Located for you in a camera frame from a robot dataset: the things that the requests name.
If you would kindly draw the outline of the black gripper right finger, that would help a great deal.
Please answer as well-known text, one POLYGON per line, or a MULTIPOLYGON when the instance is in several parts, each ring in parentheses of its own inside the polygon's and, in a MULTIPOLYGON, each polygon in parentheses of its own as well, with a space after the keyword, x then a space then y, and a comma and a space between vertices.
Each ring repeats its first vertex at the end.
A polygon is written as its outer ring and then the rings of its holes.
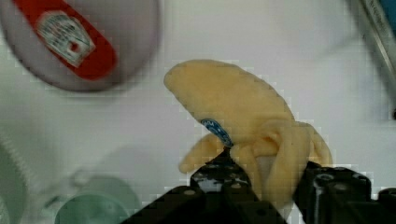
POLYGON ((396 224, 395 188, 371 193, 367 176, 310 161, 292 199, 305 224, 396 224))

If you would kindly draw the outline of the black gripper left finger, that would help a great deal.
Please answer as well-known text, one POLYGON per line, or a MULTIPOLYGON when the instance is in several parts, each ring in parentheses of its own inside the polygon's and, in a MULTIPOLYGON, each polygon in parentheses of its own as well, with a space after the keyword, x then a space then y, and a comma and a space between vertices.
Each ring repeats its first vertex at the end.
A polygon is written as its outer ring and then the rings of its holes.
POLYGON ((199 168, 188 186, 170 189, 121 224, 287 224, 252 190, 243 169, 224 148, 199 168))

